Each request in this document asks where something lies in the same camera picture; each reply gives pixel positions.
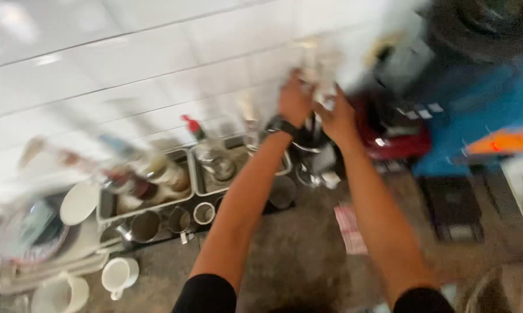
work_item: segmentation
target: concrete countertop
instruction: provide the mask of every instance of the concrete countertop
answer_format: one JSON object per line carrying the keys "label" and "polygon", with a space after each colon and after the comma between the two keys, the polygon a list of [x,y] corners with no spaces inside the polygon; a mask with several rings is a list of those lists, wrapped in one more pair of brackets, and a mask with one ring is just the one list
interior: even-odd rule
{"label": "concrete countertop", "polygon": [[[523,260],[523,224],[503,223],[483,186],[475,190],[485,243],[445,244],[435,239],[412,176],[394,174],[385,180],[443,283],[458,282],[463,291],[488,268]],[[295,209],[263,217],[250,247],[237,312],[267,312],[285,305],[325,305],[346,311],[382,301],[369,258],[345,254],[333,211],[340,201],[350,201],[346,182],[336,190],[302,186]],[[170,312],[205,236],[197,235],[187,245],[173,240],[133,253],[140,276],[120,301],[112,301],[101,286],[101,272],[86,276],[90,298],[81,312]]]}

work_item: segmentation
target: blue surface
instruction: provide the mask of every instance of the blue surface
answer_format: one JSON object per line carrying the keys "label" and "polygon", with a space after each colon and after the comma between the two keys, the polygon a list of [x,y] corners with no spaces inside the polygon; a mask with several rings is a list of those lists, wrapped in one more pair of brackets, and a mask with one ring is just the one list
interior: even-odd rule
{"label": "blue surface", "polygon": [[449,157],[461,155],[465,143],[470,144],[488,135],[490,130],[523,127],[523,62],[521,75],[513,88],[481,110],[459,113],[445,126],[441,119],[432,119],[432,150],[413,168],[417,176],[466,176],[464,166],[452,165]]}

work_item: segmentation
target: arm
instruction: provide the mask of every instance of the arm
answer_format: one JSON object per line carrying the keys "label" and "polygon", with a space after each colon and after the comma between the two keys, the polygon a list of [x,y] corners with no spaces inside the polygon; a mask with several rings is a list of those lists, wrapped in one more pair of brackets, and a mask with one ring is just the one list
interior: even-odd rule
{"label": "arm", "polygon": [[355,111],[342,91],[337,88],[333,112],[319,105],[314,109],[321,115],[325,133],[343,154],[358,229],[383,276],[389,304],[394,305],[410,288],[435,286],[411,227],[365,153]]}
{"label": "arm", "polygon": [[[280,114],[298,127],[311,112],[311,99],[301,91],[297,73],[281,89]],[[238,293],[251,238],[269,197],[273,178],[292,137],[278,132],[267,137],[240,171],[219,207],[190,277],[216,274]]]}

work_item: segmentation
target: black sleeve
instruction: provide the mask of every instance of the black sleeve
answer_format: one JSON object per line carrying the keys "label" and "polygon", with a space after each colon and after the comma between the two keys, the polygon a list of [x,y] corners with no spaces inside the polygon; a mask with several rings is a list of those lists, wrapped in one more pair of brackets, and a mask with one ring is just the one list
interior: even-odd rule
{"label": "black sleeve", "polygon": [[398,298],[393,313],[454,313],[454,310],[439,291],[416,288]]}
{"label": "black sleeve", "polygon": [[200,274],[184,284],[172,312],[234,313],[236,308],[237,295],[228,281],[215,274]]}

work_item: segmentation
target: white mug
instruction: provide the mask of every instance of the white mug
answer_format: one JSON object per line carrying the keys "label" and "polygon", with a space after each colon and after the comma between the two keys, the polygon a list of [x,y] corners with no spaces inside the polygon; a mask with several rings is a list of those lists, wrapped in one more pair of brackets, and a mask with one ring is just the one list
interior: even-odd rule
{"label": "white mug", "polygon": [[32,313],[74,313],[86,304],[90,288],[85,279],[62,273],[45,281],[32,296]]}
{"label": "white mug", "polygon": [[115,258],[103,268],[101,283],[111,292],[111,299],[120,300],[122,292],[134,285],[139,274],[138,262],[130,258]]}

